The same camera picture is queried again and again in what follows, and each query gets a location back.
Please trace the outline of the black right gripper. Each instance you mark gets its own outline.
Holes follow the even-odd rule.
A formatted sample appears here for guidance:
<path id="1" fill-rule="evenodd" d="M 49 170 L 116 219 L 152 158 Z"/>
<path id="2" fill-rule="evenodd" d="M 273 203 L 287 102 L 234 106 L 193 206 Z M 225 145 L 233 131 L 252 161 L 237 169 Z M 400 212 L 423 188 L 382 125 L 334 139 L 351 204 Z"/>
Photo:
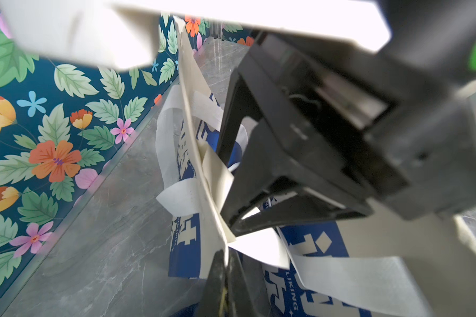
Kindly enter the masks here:
<path id="1" fill-rule="evenodd" d="M 476 206 L 472 111 L 443 80 L 384 55 L 261 32 L 231 75 L 223 162 L 246 117 L 257 126 L 222 208 L 242 217 L 235 236 L 364 218 L 369 198 L 406 220 Z"/>

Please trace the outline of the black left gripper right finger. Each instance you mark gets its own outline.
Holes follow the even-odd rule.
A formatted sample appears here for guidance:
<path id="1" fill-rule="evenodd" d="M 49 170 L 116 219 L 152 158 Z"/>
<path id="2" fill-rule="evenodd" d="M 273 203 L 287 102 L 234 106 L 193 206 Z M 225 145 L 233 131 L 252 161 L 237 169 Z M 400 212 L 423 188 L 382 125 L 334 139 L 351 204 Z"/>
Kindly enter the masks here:
<path id="1" fill-rule="evenodd" d="M 229 249 L 227 265 L 228 316 L 256 317 L 258 312 L 251 299 L 245 273 L 237 251 Z"/>

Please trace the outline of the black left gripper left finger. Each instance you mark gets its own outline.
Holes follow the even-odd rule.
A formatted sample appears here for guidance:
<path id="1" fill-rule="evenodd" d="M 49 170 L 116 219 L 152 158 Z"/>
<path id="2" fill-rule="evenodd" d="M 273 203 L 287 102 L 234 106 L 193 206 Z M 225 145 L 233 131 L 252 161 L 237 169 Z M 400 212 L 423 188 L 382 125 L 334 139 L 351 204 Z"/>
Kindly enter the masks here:
<path id="1" fill-rule="evenodd" d="M 197 317 L 227 316 L 226 266 L 223 250 L 215 253 L 204 292 L 196 310 Z"/>

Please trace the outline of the white receipt bag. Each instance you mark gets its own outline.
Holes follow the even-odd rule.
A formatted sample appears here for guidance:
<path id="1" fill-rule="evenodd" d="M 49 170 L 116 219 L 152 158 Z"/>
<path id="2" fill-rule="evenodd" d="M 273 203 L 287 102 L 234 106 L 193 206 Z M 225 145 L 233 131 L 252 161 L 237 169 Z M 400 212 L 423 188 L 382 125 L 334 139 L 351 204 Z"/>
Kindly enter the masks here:
<path id="1" fill-rule="evenodd" d="M 220 227 L 223 228 L 226 245 L 263 264 L 288 269 L 290 259 L 284 243 L 272 229 L 263 229 L 243 236 L 235 236 L 221 216 L 222 207 L 230 192 L 234 176 L 205 141 L 198 141 L 202 159 L 202 171 L 209 185 L 216 206 Z"/>

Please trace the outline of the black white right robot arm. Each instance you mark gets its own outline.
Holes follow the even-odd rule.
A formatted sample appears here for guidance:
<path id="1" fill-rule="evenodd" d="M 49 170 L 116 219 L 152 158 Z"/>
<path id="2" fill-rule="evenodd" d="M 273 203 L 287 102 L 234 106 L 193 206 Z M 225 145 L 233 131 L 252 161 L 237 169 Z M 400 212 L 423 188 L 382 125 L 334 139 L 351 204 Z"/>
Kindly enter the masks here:
<path id="1" fill-rule="evenodd" d="M 216 153 L 256 122 L 221 208 L 236 236 L 368 217 L 375 199 L 411 221 L 476 205 L 476 1 L 380 1 L 391 40 L 253 29 L 233 71 Z"/>

